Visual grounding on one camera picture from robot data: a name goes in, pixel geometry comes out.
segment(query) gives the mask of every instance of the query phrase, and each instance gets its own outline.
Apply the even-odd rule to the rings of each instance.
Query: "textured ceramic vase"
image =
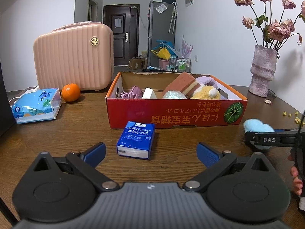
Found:
[[[270,81],[274,80],[278,52],[261,45],[255,46],[252,61],[252,81],[249,91],[261,97],[267,97]]]

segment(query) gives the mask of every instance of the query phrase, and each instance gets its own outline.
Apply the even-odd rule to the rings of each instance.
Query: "suitcase handle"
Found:
[[[91,21],[88,21],[88,22],[77,22],[77,23],[72,23],[72,24],[68,24],[68,25],[62,26],[60,28],[57,28],[57,29],[53,30],[52,32],[58,31],[58,30],[62,30],[62,29],[71,28],[71,27],[80,27],[80,26],[94,25],[94,24],[102,24],[102,23],[101,22],[91,22]]]

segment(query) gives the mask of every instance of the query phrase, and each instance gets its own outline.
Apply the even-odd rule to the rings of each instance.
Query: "orange fruit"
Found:
[[[67,102],[74,102],[80,97],[80,88],[77,84],[67,84],[63,87],[61,96]]]

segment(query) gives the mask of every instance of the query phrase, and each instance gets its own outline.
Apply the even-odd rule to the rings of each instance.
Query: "yellow plush toy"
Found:
[[[191,99],[220,100],[220,93],[213,86],[203,86]]]

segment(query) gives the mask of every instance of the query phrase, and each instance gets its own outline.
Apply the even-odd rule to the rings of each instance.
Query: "wooden table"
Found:
[[[295,128],[295,109],[279,98],[264,98],[248,93],[248,88],[234,86],[249,99],[242,123],[258,118],[273,128]],[[219,126],[201,128],[157,129],[151,160],[119,157],[116,143],[122,130],[109,128],[105,103],[106,90],[83,93],[80,101],[62,104],[55,121],[15,125],[0,138],[0,196],[16,215],[11,201],[12,193],[20,178],[41,151],[49,151],[53,157],[65,156],[72,150],[84,151],[97,142],[107,146],[107,155],[97,169],[120,185],[124,181],[179,182],[180,185],[204,170],[196,157],[196,146],[205,142],[220,152],[231,150],[239,156],[252,154],[243,143],[243,126]],[[283,111],[292,117],[283,116]],[[272,148],[268,159],[279,175],[292,189],[287,160],[290,149]],[[293,229],[304,229],[305,219],[292,199],[283,221]],[[0,215],[0,228],[10,228]]]

